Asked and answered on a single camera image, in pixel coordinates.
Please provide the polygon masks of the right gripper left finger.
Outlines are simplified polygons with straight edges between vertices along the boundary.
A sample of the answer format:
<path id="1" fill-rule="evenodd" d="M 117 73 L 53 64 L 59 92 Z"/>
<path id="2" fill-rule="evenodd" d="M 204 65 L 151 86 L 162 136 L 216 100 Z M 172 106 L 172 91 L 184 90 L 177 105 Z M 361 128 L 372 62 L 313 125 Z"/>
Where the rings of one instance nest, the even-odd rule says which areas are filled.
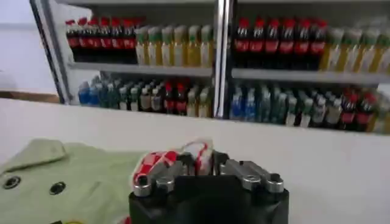
<path id="1" fill-rule="evenodd" d="M 170 193 L 174 190 L 177 177 L 195 174 L 195 160 L 190 152 L 184 152 L 176 156 L 173 165 L 159 163 L 147 174 L 138 175 L 133 184 L 133 193 L 137 197 L 148 197 L 154 188 Z"/>

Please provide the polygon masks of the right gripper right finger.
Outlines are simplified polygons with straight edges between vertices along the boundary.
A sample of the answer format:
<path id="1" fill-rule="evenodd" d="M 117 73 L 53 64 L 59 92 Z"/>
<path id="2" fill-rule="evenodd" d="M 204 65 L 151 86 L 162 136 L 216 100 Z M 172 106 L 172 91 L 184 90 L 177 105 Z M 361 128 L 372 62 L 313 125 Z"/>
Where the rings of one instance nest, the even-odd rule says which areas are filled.
<path id="1" fill-rule="evenodd" d="M 284 181 L 278 173 L 268 172 L 253 161 L 237 161 L 218 151 L 213 152 L 213 159 L 216 174 L 237 177 L 245 190 L 254 191 L 261 186 L 272 194 L 284 191 Z"/>

